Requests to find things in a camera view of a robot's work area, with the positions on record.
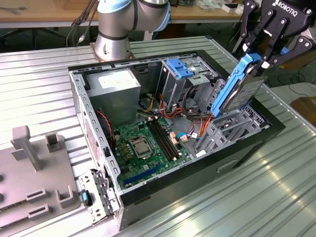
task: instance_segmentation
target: robotiq logo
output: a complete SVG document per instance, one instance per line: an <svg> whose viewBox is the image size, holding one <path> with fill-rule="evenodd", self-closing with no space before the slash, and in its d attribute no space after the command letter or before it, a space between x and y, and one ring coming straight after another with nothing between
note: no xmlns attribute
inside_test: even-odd
<svg viewBox="0 0 316 237"><path fill-rule="evenodd" d="M297 16L298 12L296 10L294 10L293 8L291 8L290 6L282 3L280 0L276 0L276 2L274 2L272 4L273 6L278 6L280 8L282 8L283 10L287 11L288 13L290 13L291 15L293 15L294 17Z"/></svg>

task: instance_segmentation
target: ram slot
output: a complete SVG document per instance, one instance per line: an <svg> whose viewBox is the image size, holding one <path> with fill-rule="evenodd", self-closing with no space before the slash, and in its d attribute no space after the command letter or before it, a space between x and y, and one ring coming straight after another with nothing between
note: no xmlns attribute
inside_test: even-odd
<svg viewBox="0 0 316 237"><path fill-rule="evenodd" d="M160 124L157 121L151 121L147 123L147 127L152 133L154 139L159 144L160 148L164 152L168 161L172 161L174 158L178 158L179 155L175 150L173 144L163 132Z"/></svg>

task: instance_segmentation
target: ribbed metal surface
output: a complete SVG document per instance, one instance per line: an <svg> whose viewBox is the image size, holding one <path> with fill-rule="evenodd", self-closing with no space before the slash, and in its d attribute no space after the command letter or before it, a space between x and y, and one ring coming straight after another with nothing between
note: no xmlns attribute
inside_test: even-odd
<svg viewBox="0 0 316 237"><path fill-rule="evenodd" d="M135 42L136 57L206 50L229 72L236 62L204 37ZM49 131L66 138L74 176L93 167L75 116L66 67L96 62L89 47L0 55L0 148L10 128L30 125L32 140ZM118 236L315 236L316 139L306 122L262 88L257 95L286 130L247 164ZM113 219L96 227L83 207L24 231L69 236L112 236Z"/></svg>

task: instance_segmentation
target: green circuit board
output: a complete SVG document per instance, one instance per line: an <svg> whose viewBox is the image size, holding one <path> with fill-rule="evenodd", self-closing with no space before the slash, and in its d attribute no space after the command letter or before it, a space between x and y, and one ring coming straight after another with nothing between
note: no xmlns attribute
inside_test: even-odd
<svg viewBox="0 0 316 237"><path fill-rule="evenodd" d="M164 117L159 118L157 122L171 143L172 140L169 136L169 133L172 132L171 127ZM116 134L115 158L121 170L118 182L122 189L191 161L191 157L180 142L177 145L172 143L171 145L181 155L177 159L168 159L146 121L118 127L114 130L114 134ZM147 157L139 158L140 153L147 154Z"/></svg>

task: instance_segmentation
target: cpu socket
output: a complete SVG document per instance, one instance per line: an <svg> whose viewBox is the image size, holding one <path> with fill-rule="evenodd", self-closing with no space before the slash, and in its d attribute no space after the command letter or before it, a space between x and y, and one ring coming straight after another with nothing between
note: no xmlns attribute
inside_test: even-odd
<svg viewBox="0 0 316 237"><path fill-rule="evenodd" d="M144 136L132 138L129 142L139 159L149 159L154 153L150 143Z"/></svg>

